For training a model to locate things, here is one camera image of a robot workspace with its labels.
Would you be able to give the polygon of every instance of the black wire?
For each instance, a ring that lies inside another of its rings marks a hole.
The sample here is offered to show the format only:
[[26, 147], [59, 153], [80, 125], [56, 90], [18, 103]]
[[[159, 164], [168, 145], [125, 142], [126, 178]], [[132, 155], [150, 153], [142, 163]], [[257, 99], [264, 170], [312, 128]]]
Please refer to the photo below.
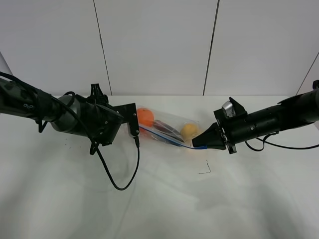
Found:
[[[33, 87], [33, 86], [31, 86], [31, 85], [29, 85], [29, 84], [23, 82], [22, 80], [18, 79], [18, 78], [15, 77], [15, 76], [9, 75], [9, 74], [4, 73], [4, 72], [0, 72], [0, 76], [6, 77], [6, 78], [9, 79], [9, 80], [12, 80], [12, 81], [14, 81], [14, 82], [16, 82], [16, 83], [19, 83], [19, 84], [30, 94], [30, 97], [33, 99], [33, 103], [34, 103], [34, 104], [37, 103], [37, 99], [36, 99], [36, 97], [35, 97], [35, 94], [31, 91], [31, 89], [34, 90], [34, 91], [36, 91], [37, 88], [35, 88], [35, 87]], [[66, 95], [72, 95], [72, 99], [74, 100], [74, 96], [75, 96], [75, 95], [74, 95], [73, 92], [67, 92]], [[140, 163], [140, 141], [139, 141], [139, 137], [138, 137], [138, 136], [134, 137], [135, 145], [136, 145], [137, 151], [138, 151], [138, 159], [137, 159], [137, 164], [136, 164], [135, 171], [134, 171], [133, 176], [131, 177], [130, 181], [128, 182], [128, 184], [127, 184], [125, 187], [120, 188], [120, 187], [119, 187], [118, 185], [116, 185], [116, 183], [114, 182], [114, 179], [113, 179], [113, 177], [112, 177], [112, 175], [111, 175], [111, 173], [110, 173], [110, 171], [109, 171], [109, 168], [108, 168], [108, 166], [106, 165], [105, 160], [104, 160], [104, 158], [103, 158], [103, 156], [102, 156], [102, 154], [101, 154], [101, 151], [100, 151], [99, 148], [98, 148], [99, 144], [95, 142], [95, 140], [93, 139], [92, 135], [91, 135], [90, 132], [88, 131], [88, 129], [87, 129], [86, 125], [83, 123], [83, 121], [79, 118], [79, 116], [78, 116], [73, 110], [71, 110], [71, 108], [70, 108], [68, 105], [64, 104], [63, 102], [61, 102], [59, 99], [55, 98], [54, 96], [51, 96], [51, 97], [52, 97], [53, 101], [57, 102], [57, 103], [58, 103], [59, 105], [61, 105], [64, 109], [66, 109], [66, 110], [81, 124], [81, 126], [83, 127], [84, 131], [86, 132], [88, 138], [90, 139], [90, 141], [91, 141], [91, 143], [92, 143], [91, 148], [93, 147], [93, 148], [96, 150], [96, 152], [98, 153], [99, 158], [100, 158], [100, 160], [101, 160], [101, 162], [102, 162], [102, 164], [103, 164], [103, 167], [104, 167], [104, 169], [105, 169], [107, 175], [109, 176], [109, 179], [110, 179], [112, 185], [113, 185], [117, 190], [119, 190], [119, 191], [124, 191], [124, 190], [126, 190], [126, 189], [130, 186], [130, 184], [132, 183], [132, 181], [134, 180], [135, 175], [136, 175], [136, 173], [137, 173], [137, 170], [138, 170], [138, 168], [139, 168], [139, 163]]]
[[285, 148], [285, 149], [295, 149], [295, 150], [306, 150], [306, 149], [312, 149], [312, 148], [318, 148], [319, 144], [313, 145], [313, 146], [309, 146], [309, 147], [288, 147], [288, 146], [283, 146], [283, 145], [279, 145], [279, 144], [275, 144], [275, 143], [270, 143], [267, 142], [266, 139], [268, 139], [270, 136], [272, 135], [276, 135], [278, 134], [278, 132], [276, 133], [271, 133], [266, 135], [263, 139], [261, 138], [256, 138], [257, 140], [261, 141], [263, 143], [263, 147], [261, 149], [257, 149], [257, 148], [253, 148], [252, 146], [249, 145], [249, 143], [247, 141], [245, 141], [245, 144], [247, 145], [247, 147], [249, 147], [251, 150], [256, 151], [256, 152], [260, 152], [263, 151], [265, 148], [265, 143], [275, 146], [275, 147], [279, 147], [279, 148]]

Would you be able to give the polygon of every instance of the clear plastic bag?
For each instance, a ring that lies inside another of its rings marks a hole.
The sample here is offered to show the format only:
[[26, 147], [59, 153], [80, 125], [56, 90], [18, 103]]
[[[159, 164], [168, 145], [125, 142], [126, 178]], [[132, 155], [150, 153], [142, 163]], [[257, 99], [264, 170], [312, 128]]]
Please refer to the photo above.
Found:
[[140, 135], [179, 147], [194, 148], [191, 140], [200, 135], [198, 122], [172, 114], [137, 107]]

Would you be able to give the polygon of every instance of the white table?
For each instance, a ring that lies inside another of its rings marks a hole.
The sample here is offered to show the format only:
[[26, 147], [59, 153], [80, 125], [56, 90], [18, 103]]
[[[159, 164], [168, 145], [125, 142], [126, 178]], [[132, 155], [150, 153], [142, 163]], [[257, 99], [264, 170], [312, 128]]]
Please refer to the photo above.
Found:
[[[284, 97], [234, 97], [250, 113]], [[112, 96], [198, 120], [228, 97]], [[32, 120], [0, 115], [0, 238], [3, 239], [301, 239], [319, 238], [319, 149], [266, 146], [238, 153], [189, 150], [141, 137], [141, 164], [133, 184], [116, 191], [88, 139], [37, 133]], [[289, 146], [319, 143], [313, 126], [269, 141]], [[251, 141], [258, 147], [260, 142]], [[101, 149], [118, 184], [136, 163], [123, 128]], [[207, 172], [208, 162], [211, 173]]]

